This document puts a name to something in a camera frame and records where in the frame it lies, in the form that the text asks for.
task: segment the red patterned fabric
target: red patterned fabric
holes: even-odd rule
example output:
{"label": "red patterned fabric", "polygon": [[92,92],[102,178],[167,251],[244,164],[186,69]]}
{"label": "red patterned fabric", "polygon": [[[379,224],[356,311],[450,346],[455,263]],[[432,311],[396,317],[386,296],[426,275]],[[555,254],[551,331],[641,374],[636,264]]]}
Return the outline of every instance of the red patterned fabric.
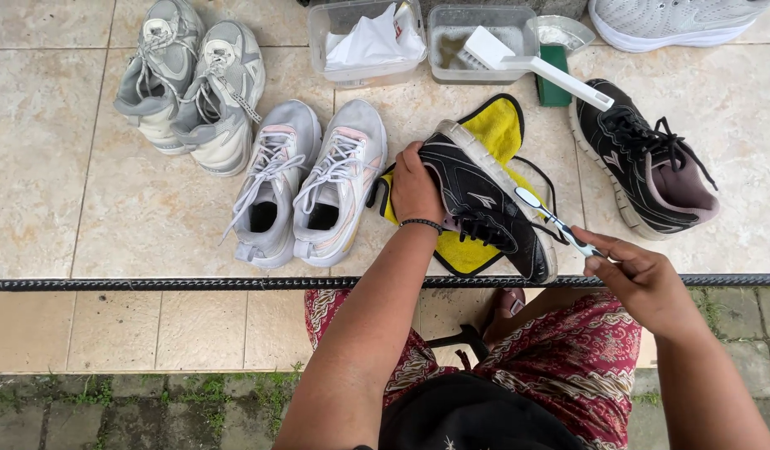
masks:
{"label": "red patterned fabric", "polygon": [[[349,292],[305,293],[305,322],[313,349]],[[614,295],[586,295],[569,309],[524,324],[471,372],[546,408],[586,448],[626,448],[640,334],[640,325]],[[382,406],[430,378],[458,371],[439,366],[427,343],[411,329]]]}

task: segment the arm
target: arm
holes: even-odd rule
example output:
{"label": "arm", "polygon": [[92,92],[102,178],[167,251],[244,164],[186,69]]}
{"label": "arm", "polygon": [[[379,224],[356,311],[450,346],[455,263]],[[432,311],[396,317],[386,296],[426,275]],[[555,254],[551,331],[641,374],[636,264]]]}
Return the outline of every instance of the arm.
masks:
{"label": "arm", "polygon": [[[443,220],[413,142],[396,156],[390,194],[398,220]],[[339,308],[282,423],[274,448],[376,447],[385,384],[399,362],[438,231],[409,223],[390,238]]]}
{"label": "arm", "polygon": [[655,335],[662,405],[672,448],[770,448],[770,432],[738,371],[663,255],[573,227],[616,264],[591,256],[627,312]]}

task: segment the grey and white chunky sneaker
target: grey and white chunky sneaker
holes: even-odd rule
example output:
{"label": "grey and white chunky sneaker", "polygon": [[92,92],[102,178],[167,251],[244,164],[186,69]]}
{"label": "grey and white chunky sneaker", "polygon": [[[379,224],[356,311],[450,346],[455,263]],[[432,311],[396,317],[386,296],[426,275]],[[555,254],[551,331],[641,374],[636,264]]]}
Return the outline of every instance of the grey and white chunky sneaker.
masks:
{"label": "grey and white chunky sneaker", "polygon": [[320,149],[319,119],[299,100],[280,103],[262,121],[223,236],[235,230],[237,260],[270,269],[293,258],[292,202]]}
{"label": "grey and white chunky sneaker", "polygon": [[599,34],[618,50],[718,46],[743,33],[770,0],[590,0]]}
{"label": "grey and white chunky sneaker", "polygon": [[251,30],[224,20],[210,28],[193,83],[171,129],[208,173],[237,175],[249,161],[251,123],[266,82],[260,47]]}
{"label": "grey and white chunky sneaker", "polygon": [[366,199],[388,160],[380,114],[357,98],[330,120],[321,152],[293,206],[294,255],[327,268],[348,255]]}
{"label": "grey and white chunky sneaker", "polygon": [[193,80],[204,24],[185,0],[157,0],[138,36],[138,50],[121,77],[113,105],[166,155],[187,153],[171,132]]}

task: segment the person's left hand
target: person's left hand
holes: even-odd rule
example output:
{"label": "person's left hand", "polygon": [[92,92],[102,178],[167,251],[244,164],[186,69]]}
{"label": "person's left hand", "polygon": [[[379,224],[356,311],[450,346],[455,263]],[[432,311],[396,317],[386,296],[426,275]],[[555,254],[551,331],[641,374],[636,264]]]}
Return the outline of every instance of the person's left hand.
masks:
{"label": "person's left hand", "polygon": [[411,142],[408,148],[396,156],[390,201],[400,223],[410,219],[424,219],[441,224],[446,210],[438,188],[421,163],[419,149],[422,145],[420,141]]}

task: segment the metal bowl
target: metal bowl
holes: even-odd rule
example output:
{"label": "metal bowl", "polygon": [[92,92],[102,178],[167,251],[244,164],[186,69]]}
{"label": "metal bowl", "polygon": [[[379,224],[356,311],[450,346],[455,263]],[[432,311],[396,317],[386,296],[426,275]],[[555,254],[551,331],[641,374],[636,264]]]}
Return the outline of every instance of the metal bowl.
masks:
{"label": "metal bowl", "polygon": [[585,25],[564,16],[538,16],[538,39],[544,45],[566,47],[566,56],[590,45],[596,35]]}

